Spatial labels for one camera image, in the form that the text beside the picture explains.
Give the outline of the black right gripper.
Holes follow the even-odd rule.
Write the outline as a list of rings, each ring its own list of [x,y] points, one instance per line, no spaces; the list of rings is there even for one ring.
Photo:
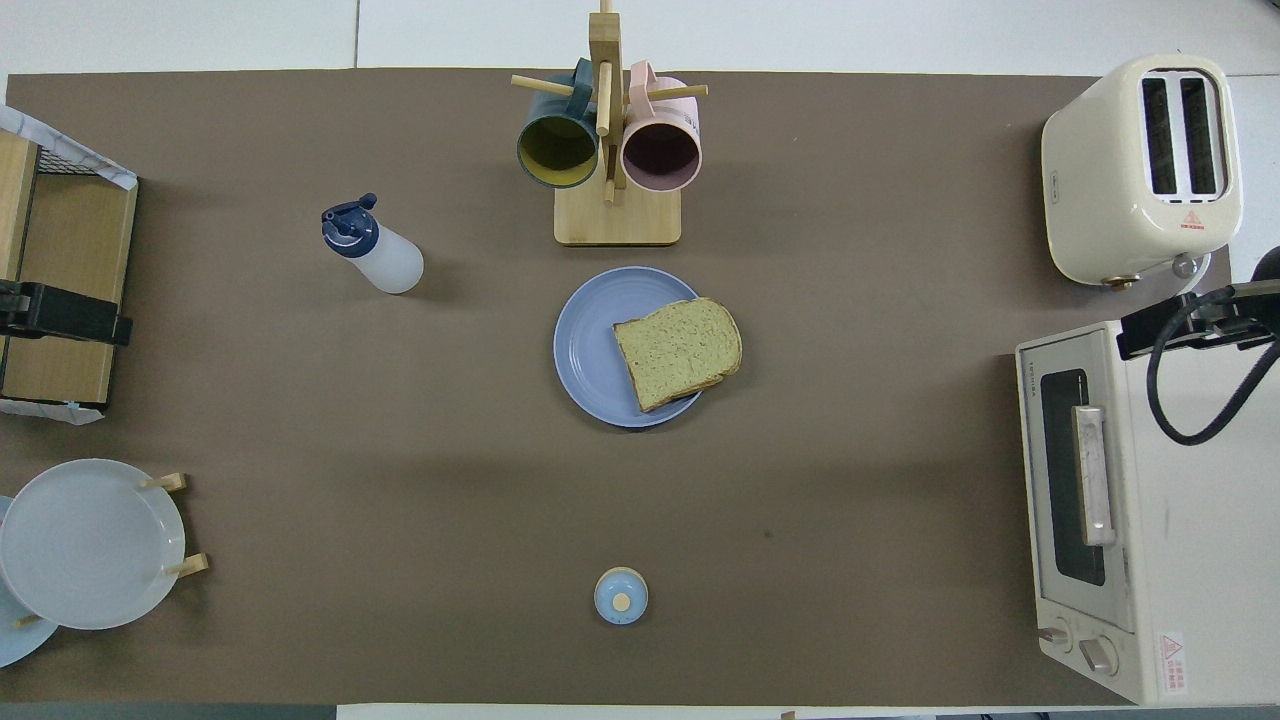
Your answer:
[[[1174,324],[1166,348],[1203,348],[1206,329],[1210,347],[1238,345],[1253,348],[1279,338],[1279,281],[1228,284],[1199,295],[1180,293],[1120,319],[1117,351],[1132,360],[1153,351],[1156,340],[1170,320],[1199,299],[1199,315],[1190,313]]]

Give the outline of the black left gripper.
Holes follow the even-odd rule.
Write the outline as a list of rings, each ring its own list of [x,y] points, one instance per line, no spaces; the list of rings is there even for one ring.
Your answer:
[[[29,305],[35,299],[35,328]],[[133,322],[115,302],[50,284],[1,281],[1,334],[26,340],[55,337],[125,347]]]

